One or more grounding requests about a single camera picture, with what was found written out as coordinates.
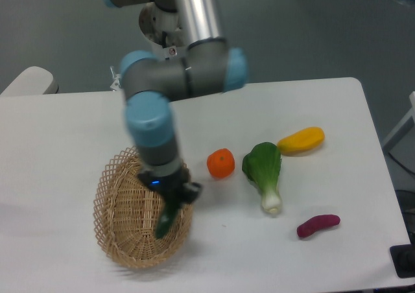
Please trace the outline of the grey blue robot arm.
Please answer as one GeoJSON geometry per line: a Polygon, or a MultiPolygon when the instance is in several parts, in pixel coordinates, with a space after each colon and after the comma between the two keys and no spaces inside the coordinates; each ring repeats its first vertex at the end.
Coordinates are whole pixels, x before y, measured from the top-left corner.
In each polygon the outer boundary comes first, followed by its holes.
{"type": "Polygon", "coordinates": [[[178,151],[170,102],[239,89],[248,65],[243,51],[229,48],[215,0],[104,0],[121,8],[154,3],[155,24],[167,29],[167,16],[178,14],[185,36],[185,54],[159,60],[134,51],[121,61],[121,87],[126,101],[126,126],[143,162],[139,180],[165,201],[191,204],[202,187],[184,170],[178,151]]]}

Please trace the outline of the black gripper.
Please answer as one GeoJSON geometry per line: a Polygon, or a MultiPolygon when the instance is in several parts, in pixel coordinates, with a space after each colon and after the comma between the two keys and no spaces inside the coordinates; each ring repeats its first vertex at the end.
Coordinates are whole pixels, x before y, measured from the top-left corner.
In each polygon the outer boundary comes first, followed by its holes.
{"type": "Polygon", "coordinates": [[[158,193],[163,199],[180,200],[182,205],[193,204],[203,189],[200,183],[185,183],[185,169],[183,167],[166,176],[156,176],[149,170],[141,169],[137,178],[145,187],[158,193]]]}

